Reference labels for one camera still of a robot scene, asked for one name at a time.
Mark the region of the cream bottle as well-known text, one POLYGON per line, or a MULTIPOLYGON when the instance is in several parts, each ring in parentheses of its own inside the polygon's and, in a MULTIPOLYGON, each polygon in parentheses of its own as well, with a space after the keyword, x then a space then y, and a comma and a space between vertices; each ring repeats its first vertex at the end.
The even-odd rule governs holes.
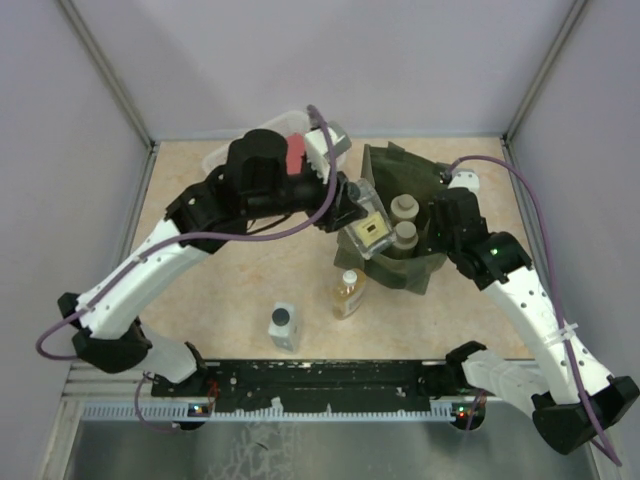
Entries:
POLYGON ((410 194, 402 194, 390 203, 390 218, 394 224, 407 221, 414 223, 419 213, 419 203, 410 194))
POLYGON ((395 241, 392 245, 392 256, 395 259, 410 258, 418 243, 418 232, 414 223, 401 221, 394 226, 395 241))

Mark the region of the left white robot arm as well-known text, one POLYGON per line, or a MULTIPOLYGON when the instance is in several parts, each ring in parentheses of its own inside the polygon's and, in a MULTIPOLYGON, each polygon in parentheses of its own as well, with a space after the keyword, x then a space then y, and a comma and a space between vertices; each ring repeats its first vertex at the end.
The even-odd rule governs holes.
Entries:
POLYGON ((152 332, 139 315, 229 236, 246 235, 252 220, 304 212, 313 226, 333 233, 364 218, 354 183, 328 165, 331 154, 350 149, 346 133, 331 124, 306 133, 303 142, 302 169, 290 175, 283 135, 254 129, 232 141, 226 161, 187 187, 125 262, 92 290, 64 294, 61 312, 81 315, 72 338, 77 356, 105 373, 143 370, 186 396, 201 394, 208 373, 196 349, 152 332))

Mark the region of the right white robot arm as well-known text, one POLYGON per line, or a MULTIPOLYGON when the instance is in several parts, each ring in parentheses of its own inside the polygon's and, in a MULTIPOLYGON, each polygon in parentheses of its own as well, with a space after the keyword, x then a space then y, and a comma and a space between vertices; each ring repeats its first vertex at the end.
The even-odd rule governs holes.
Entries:
POLYGON ((531 258, 507 232, 489 232, 476 195, 464 187, 429 204, 428 240, 508 316, 540 371, 534 373, 470 341, 446 361, 448 387, 461 396, 493 393, 533 420, 543 440, 567 455, 616 424, 639 397, 629 376, 614 376, 558 321, 531 258))

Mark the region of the olive green canvas bag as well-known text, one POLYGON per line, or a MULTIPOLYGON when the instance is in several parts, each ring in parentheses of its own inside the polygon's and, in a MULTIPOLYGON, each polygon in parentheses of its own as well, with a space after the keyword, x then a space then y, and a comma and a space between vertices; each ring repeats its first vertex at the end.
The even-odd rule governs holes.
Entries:
POLYGON ((392 200, 402 194, 409 194, 417 201, 418 243, 406 259, 391 258, 383 251, 366 260, 357 252, 347 233, 341 231, 337 236, 334 265, 346 270, 358 268, 369 279, 389 289, 425 294, 431 274, 446 260, 445 255, 427 249, 429 203, 446 189, 440 178, 445 169, 444 164, 410 153, 392 142, 385 147, 365 145, 361 176, 375 188, 384 208, 389 210, 392 200))

